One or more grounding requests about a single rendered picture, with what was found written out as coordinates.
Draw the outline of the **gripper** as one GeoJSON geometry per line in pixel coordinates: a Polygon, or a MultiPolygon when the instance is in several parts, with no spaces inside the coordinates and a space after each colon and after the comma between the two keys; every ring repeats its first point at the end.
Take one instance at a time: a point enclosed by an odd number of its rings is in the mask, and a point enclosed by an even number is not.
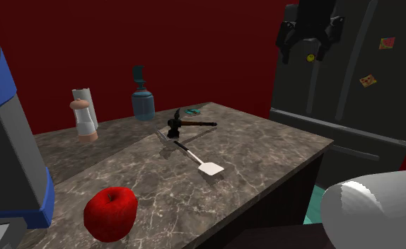
{"type": "Polygon", "coordinates": [[[337,0],[299,0],[296,22],[283,21],[280,25],[276,46],[282,54],[282,62],[289,63],[291,48],[301,38],[328,39],[329,46],[320,44],[316,60],[321,62],[331,45],[341,40],[345,17],[331,18],[337,0]]]}

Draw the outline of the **blue soap dispenser bottle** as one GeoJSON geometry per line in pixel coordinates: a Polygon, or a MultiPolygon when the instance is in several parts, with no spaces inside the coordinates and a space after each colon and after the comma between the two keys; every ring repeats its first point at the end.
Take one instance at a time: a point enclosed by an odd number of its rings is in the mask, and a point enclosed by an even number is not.
{"type": "Polygon", "coordinates": [[[134,82],[138,85],[137,90],[132,94],[132,107],[134,116],[141,121],[152,120],[155,116],[153,95],[144,84],[142,69],[144,66],[137,65],[132,69],[134,82]]]}

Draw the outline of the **dark grey fridge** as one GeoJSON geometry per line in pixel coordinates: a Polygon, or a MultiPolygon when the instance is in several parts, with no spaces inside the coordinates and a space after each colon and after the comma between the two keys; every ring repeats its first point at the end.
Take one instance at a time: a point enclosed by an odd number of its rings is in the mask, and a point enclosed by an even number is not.
{"type": "Polygon", "coordinates": [[[315,38],[278,62],[270,117],[333,141],[317,184],[396,171],[406,155],[406,0],[337,0],[341,40],[315,38]]]}

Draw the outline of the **blue and grey appliance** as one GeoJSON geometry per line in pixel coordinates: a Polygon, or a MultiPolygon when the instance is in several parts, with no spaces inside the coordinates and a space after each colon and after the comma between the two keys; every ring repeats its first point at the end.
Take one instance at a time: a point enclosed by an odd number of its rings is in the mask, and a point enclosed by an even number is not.
{"type": "Polygon", "coordinates": [[[16,249],[28,229],[47,228],[54,185],[0,47],[0,249],[16,249]]]}

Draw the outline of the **red apple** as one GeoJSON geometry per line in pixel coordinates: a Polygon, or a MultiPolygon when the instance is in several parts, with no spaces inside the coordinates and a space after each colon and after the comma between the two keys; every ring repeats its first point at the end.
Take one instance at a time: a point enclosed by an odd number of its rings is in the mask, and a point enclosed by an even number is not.
{"type": "Polygon", "coordinates": [[[108,187],[91,198],[83,211],[83,224],[96,240],[111,243],[132,229],[138,199],[128,187],[108,187]]]}

